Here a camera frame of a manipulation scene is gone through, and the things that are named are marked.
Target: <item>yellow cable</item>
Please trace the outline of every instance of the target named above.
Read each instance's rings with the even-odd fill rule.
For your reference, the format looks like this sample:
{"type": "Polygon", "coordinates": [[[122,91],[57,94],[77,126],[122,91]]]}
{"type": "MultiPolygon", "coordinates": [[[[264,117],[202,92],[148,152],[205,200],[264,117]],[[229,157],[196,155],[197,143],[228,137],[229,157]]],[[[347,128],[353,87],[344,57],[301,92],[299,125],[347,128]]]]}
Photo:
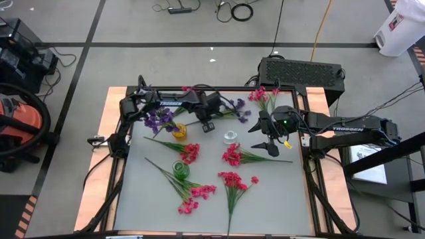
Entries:
{"type": "Polygon", "coordinates": [[[325,14],[324,14],[324,16],[323,16],[323,18],[321,20],[319,30],[317,31],[316,39],[314,39],[313,52],[311,53],[310,62],[313,62],[314,52],[316,50],[317,39],[319,38],[319,34],[320,34],[320,31],[321,31],[321,28],[323,26],[323,23],[325,22],[325,19],[326,19],[326,16],[327,16],[327,12],[329,11],[329,8],[330,8],[331,4],[332,4],[332,0],[329,0],[329,3],[327,4],[326,12],[325,12],[325,14]]]}

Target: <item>yellow tag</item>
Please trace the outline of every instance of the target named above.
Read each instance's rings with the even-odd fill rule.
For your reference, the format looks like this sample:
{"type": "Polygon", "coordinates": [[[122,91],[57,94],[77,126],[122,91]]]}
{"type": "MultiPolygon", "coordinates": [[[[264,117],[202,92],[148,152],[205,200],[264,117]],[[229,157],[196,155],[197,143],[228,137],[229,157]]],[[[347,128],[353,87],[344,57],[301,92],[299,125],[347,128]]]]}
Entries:
{"type": "Polygon", "coordinates": [[[290,145],[287,141],[284,142],[284,145],[288,148],[288,149],[292,149],[292,145],[290,145]]]}

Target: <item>white container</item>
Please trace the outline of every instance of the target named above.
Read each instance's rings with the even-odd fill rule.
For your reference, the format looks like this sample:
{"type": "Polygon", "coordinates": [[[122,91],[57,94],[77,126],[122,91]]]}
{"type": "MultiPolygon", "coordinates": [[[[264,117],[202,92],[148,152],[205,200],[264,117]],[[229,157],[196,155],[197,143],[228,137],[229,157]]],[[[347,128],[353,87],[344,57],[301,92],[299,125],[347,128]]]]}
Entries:
{"type": "Polygon", "coordinates": [[[384,56],[400,56],[424,35],[425,0],[398,0],[374,39],[384,56]]]}

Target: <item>black device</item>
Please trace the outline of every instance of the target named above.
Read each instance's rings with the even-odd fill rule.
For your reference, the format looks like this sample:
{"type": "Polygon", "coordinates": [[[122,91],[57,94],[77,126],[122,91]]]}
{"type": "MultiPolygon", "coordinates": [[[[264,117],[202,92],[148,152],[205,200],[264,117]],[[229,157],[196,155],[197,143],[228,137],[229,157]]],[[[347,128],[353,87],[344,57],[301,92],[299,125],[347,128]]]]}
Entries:
{"type": "Polygon", "coordinates": [[[397,125],[388,119],[376,116],[329,117],[321,113],[297,110],[290,106],[277,107],[272,113],[275,121],[266,111],[261,111],[259,115],[257,124],[248,132],[261,130],[268,136],[268,143],[260,143],[252,147],[266,149],[273,157],[279,155],[274,140],[279,140],[280,137],[297,131],[308,133],[311,136],[303,142],[303,146],[309,147],[311,154],[320,157],[324,157],[329,150],[334,148],[365,143],[389,147],[397,145],[401,141],[397,125]],[[316,136],[330,130],[350,132],[350,134],[331,138],[316,136]]]}
{"type": "Polygon", "coordinates": [[[44,76],[54,74],[58,63],[51,50],[34,46],[40,42],[22,20],[0,21],[0,82],[38,93],[44,76]]]}
{"type": "Polygon", "coordinates": [[[264,57],[258,73],[261,86],[293,86],[303,96],[306,87],[323,87],[328,106],[345,91],[345,73],[340,64],[264,57]]]}
{"type": "Polygon", "coordinates": [[[178,13],[191,13],[192,12],[192,8],[190,7],[182,7],[179,9],[175,9],[175,8],[168,8],[168,12],[169,14],[178,14],[178,13]]]}

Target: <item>orange vacuum cleaner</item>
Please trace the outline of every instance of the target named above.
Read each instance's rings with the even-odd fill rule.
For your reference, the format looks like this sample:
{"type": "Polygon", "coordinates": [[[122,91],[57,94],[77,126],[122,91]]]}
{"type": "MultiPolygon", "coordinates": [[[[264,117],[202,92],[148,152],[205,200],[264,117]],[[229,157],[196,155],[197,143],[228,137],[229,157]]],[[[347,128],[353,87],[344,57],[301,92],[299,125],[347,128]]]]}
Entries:
{"type": "Polygon", "coordinates": [[[13,172],[22,161],[38,163],[31,155],[43,143],[57,144],[50,114],[36,95],[12,84],[0,83],[0,171],[13,172]]]}

